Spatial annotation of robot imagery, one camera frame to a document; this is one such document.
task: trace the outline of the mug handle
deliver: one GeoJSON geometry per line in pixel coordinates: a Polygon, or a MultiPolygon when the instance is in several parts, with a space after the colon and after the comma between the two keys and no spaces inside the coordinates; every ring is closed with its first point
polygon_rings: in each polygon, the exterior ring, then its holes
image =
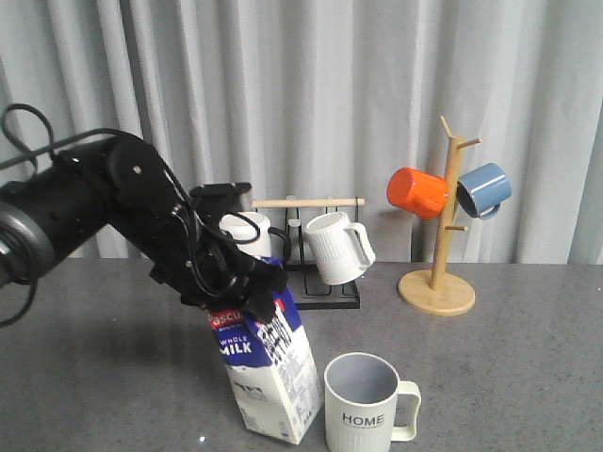
{"type": "Polygon", "coordinates": [[[412,441],[416,436],[416,418],[418,417],[418,409],[421,406],[421,392],[413,381],[399,381],[398,395],[413,396],[415,400],[413,404],[413,422],[408,426],[394,427],[392,441],[412,441]]]}
{"type": "Polygon", "coordinates": [[[495,205],[490,211],[480,215],[480,219],[488,219],[497,214],[500,204],[495,205]]]}
{"type": "Polygon", "coordinates": [[[350,226],[348,226],[346,229],[351,231],[351,234],[360,243],[360,249],[364,254],[364,262],[361,262],[361,266],[364,268],[369,268],[373,265],[377,257],[375,256],[375,251],[373,251],[370,243],[368,242],[367,228],[365,228],[365,225],[361,223],[350,223],[350,226]]]}
{"type": "Polygon", "coordinates": [[[284,247],[283,247],[283,263],[289,260],[291,257],[291,238],[286,234],[285,231],[279,228],[275,228],[274,226],[270,226],[268,228],[268,234],[274,234],[279,238],[283,239],[284,247]]]}

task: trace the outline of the white mug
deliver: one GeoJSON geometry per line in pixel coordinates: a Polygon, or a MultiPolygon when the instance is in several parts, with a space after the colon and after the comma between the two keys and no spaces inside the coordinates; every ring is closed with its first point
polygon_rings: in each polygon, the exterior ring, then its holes
{"type": "Polygon", "coordinates": [[[365,226],[350,222],[345,212],[331,212],[310,220],[304,235],[320,278],[329,285],[353,281],[375,262],[365,226]]]}
{"type": "Polygon", "coordinates": [[[340,355],[324,371],[325,433],[331,452],[387,452],[416,436],[421,393],[386,360],[362,352],[340,355]],[[400,395],[414,399],[410,425],[394,427],[400,395]]]}
{"type": "MultiPolygon", "coordinates": [[[[258,212],[238,213],[255,223],[260,230],[260,235],[253,242],[237,244],[237,247],[241,251],[256,257],[272,257],[270,234],[275,234],[285,241],[285,256],[283,257],[283,261],[289,258],[288,254],[290,254],[291,249],[290,240],[284,231],[270,226],[270,218],[258,212]]],[[[257,231],[249,222],[229,214],[221,218],[220,229],[230,233],[234,240],[251,240],[257,236],[257,231]]]]}

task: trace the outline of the black cable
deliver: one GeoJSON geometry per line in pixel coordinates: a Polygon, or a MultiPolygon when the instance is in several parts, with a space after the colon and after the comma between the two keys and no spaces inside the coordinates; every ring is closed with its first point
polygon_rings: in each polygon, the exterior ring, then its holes
{"type": "MultiPolygon", "coordinates": [[[[185,209],[183,209],[181,212],[185,212],[185,214],[188,215],[188,212],[186,212],[185,209]]],[[[190,270],[192,272],[193,278],[195,279],[195,282],[209,297],[219,299],[223,297],[233,287],[236,282],[236,278],[232,278],[228,287],[223,290],[218,290],[210,287],[210,285],[204,280],[203,276],[201,276],[201,273],[199,272],[199,264],[197,262],[195,252],[199,244],[199,240],[194,239],[192,237],[192,234],[190,233],[189,229],[188,218],[181,217],[181,212],[176,212],[174,216],[182,222],[185,231],[185,236],[187,238],[188,260],[190,261],[190,270]]]]}
{"type": "Polygon", "coordinates": [[[34,298],[36,297],[36,290],[38,288],[38,265],[36,263],[36,256],[34,251],[32,250],[31,246],[29,245],[29,243],[21,238],[20,236],[13,234],[9,229],[5,228],[4,226],[2,226],[0,224],[0,232],[3,232],[3,234],[7,237],[10,237],[11,240],[16,241],[17,243],[19,243],[21,249],[16,249],[19,252],[23,252],[25,254],[25,256],[27,256],[27,263],[28,263],[28,275],[27,275],[27,279],[29,281],[29,293],[27,294],[27,299],[25,300],[24,305],[21,307],[21,309],[19,310],[19,312],[15,315],[13,315],[12,317],[9,317],[7,319],[4,320],[0,320],[0,328],[4,328],[7,327],[9,325],[14,324],[15,322],[17,322],[18,320],[20,320],[25,314],[27,314],[27,312],[29,311],[29,309],[31,309],[31,306],[34,302],[34,298]]]}
{"type": "Polygon", "coordinates": [[[72,144],[76,141],[80,141],[88,137],[93,137],[95,135],[113,135],[116,137],[130,137],[140,140],[140,138],[136,135],[124,132],[123,130],[109,128],[92,129],[88,132],[83,132],[72,137],[64,138],[60,141],[55,141],[54,143],[48,144],[42,148],[37,149],[36,151],[32,151],[30,155],[21,155],[14,158],[10,158],[9,160],[5,160],[4,162],[0,163],[0,170],[5,170],[6,168],[14,167],[15,165],[19,165],[20,163],[29,160],[29,158],[31,157],[37,157],[38,155],[42,155],[43,153],[50,153],[55,149],[62,148],[63,146],[66,146],[68,144],[72,144]]]}
{"type": "Polygon", "coordinates": [[[228,235],[216,233],[215,231],[213,231],[212,229],[207,227],[207,231],[210,234],[214,235],[217,238],[221,238],[224,241],[234,243],[236,245],[247,245],[248,243],[253,243],[255,240],[260,238],[260,235],[262,234],[262,232],[260,231],[260,227],[251,219],[245,217],[242,214],[239,214],[238,212],[226,212],[226,214],[224,214],[224,215],[232,215],[233,217],[237,217],[237,218],[240,218],[243,221],[245,221],[247,224],[249,224],[253,228],[253,230],[255,231],[255,236],[253,238],[243,238],[243,239],[238,240],[238,239],[229,237],[228,235]]]}
{"type": "MultiPolygon", "coordinates": [[[[41,111],[39,111],[36,107],[32,105],[11,104],[4,110],[4,113],[2,113],[2,118],[0,118],[0,128],[2,130],[3,135],[7,138],[10,143],[12,143],[15,148],[17,148],[23,155],[28,157],[27,159],[34,166],[33,175],[35,175],[38,172],[38,160],[36,156],[31,155],[31,149],[20,139],[18,139],[12,132],[10,132],[7,126],[8,113],[10,113],[11,111],[18,110],[23,110],[32,113],[44,124],[44,127],[46,128],[46,133],[48,134],[48,142],[51,144],[55,142],[55,132],[53,131],[52,124],[50,123],[50,121],[48,121],[48,118],[46,118],[41,111]]],[[[51,151],[51,158],[54,159],[54,157],[55,155],[51,151]]]]}

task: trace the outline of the wooden dowel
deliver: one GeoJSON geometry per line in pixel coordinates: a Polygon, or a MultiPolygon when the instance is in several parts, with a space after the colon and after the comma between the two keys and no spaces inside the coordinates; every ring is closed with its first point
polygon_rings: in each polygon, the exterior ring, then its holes
{"type": "Polygon", "coordinates": [[[479,137],[473,138],[473,139],[470,139],[469,141],[466,141],[465,143],[459,144],[457,149],[466,148],[467,146],[473,146],[474,144],[480,144],[480,143],[481,143],[481,138],[479,138],[479,137]]]}
{"type": "Polygon", "coordinates": [[[448,123],[446,122],[446,118],[444,118],[444,116],[440,116],[440,122],[442,122],[442,127],[444,127],[444,132],[446,133],[446,136],[448,138],[452,138],[452,132],[450,132],[450,127],[448,126],[448,123]]]}
{"type": "Polygon", "coordinates": [[[364,198],[317,199],[317,200],[253,200],[253,208],[295,208],[295,207],[345,207],[365,205],[364,198]]]}
{"type": "Polygon", "coordinates": [[[445,226],[444,229],[446,229],[447,231],[465,231],[467,232],[469,230],[468,226],[455,226],[452,224],[449,224],[449,226],[445,226]]]}

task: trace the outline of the wooden mug tree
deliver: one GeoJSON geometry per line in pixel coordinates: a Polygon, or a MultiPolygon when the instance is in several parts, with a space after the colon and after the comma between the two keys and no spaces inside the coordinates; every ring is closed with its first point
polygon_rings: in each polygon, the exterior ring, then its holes
{"type": "Polygon", "coordinates": [[[456,204],[456,188],[464,148],[481,143],[481,138],[464,141],[454,136],[443,116],[440,121],[448,137],[448,156],[445,179],[448,198],[439,216],[435,250],[431,270],[417,270],[405,274],[398,284],[401,296],[412,306],[433,315],[460,315],[475,304],[475,291],[465,280],[446,272],[448,249],[453,231],[468,231],[467,226],[452,224],[456,204]]]}

